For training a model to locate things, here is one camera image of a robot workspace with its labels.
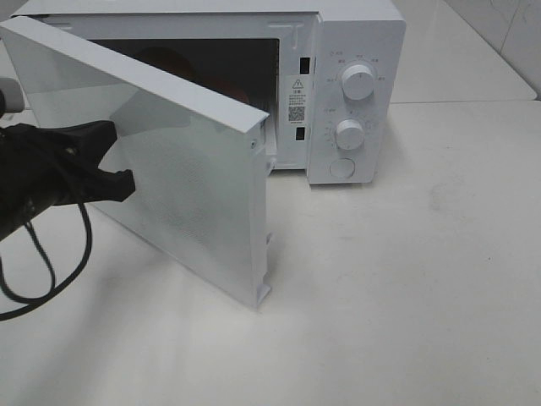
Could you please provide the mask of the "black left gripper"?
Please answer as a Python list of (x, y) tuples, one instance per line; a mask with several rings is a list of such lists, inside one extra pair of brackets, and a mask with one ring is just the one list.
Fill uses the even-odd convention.
[(131, 170), (100, 169), (78, 180), (68, 173), (63, 154), (98, 167), (117, 140), (113, 121), (99, 120), (64, 128), (38, 128), (20, 123), (1, 129), (1, 238), (51, 206), (83, 202), (123, 202), (135, 191)]

